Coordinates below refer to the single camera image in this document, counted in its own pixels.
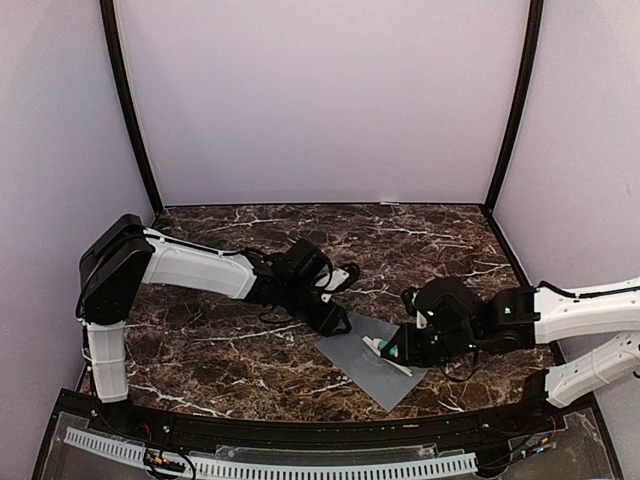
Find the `grey envelope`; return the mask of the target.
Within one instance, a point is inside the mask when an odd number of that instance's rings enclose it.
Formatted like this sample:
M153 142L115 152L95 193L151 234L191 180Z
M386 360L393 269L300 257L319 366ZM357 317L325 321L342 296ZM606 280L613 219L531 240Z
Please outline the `grey envelope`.
M349 333L323 337L316 348L386 412L392 411L427 375L427 369L395 365L378 353L398 326L354 314Z

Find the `beige letter paper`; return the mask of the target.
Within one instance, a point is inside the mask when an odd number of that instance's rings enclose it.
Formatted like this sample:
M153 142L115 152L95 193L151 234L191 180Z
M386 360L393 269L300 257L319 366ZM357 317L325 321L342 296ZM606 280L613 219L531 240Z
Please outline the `beige letter paper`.
M399 364L397 364L397 363L395 363L395 362L393 362L393 361L391 361L391 360L389 360L389 359L385 358L385 357L382 355L382 352L379 352L379 351L375 350L375 349L373 348L373 346L372 346L372 343L371 343L371 341L372 341L373 339L374 339L374 338L371 338L371 337L369 337L369 336L363 336L363 337L362 337L362 341L365 343L365 345L366 345L366 346L367 346L367 347L368 347L368 348L369 348L373 353L375 353L379 358L381 358L381 359L382 359L386 364L388 364L388 365L390 365L390 366L394 367L396 370L398 370L398 371L402 372L404 375L406 375L406 376L408 376L408 377L412 377L412 376L413 376L413 372L412 372L412 370L411 370L410 368L408 368L408 367L406 367L406 366L399 365Z

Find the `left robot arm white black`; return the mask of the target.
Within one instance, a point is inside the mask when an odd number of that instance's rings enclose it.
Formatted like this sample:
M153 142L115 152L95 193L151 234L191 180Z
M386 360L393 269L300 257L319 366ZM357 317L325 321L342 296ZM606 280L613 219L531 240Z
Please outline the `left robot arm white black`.
M334 297L351 288L360 269L334 265L307 240L285 252L224 251L167 236L126 214L81 256L79 275L75 317L84 329L95 395L105 403L101 417L120 436L131 436L141 427L141 415L125 401L125 329L141 286L181 287L282 309L331 337L351 330Z

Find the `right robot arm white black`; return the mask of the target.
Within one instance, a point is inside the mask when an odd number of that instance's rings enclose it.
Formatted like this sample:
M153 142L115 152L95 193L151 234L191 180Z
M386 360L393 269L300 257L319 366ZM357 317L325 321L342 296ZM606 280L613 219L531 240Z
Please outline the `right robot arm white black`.
M379 346L380 355L403 367L442 367L468 353L501 355L561 339L612 334L612 339L560 366L530 375L524 401L510 413L521 434L534 432L549 405L575 400L639 373L639 281L563 290L546 281L498 292L483 301L455 277L408 288L401 299L414 322L402 324Z

